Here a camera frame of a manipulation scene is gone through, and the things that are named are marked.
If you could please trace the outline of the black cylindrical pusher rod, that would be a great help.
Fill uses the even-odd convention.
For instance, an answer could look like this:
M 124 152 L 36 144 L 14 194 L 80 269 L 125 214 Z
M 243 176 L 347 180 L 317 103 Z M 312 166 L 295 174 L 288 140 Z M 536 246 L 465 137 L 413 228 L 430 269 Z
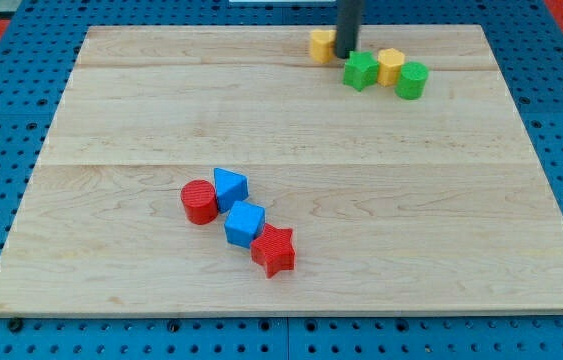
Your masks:
M 340 59 L 347 59 L 357 48 L 364 7 L 364 0 L 337 1 L 334 52 Z

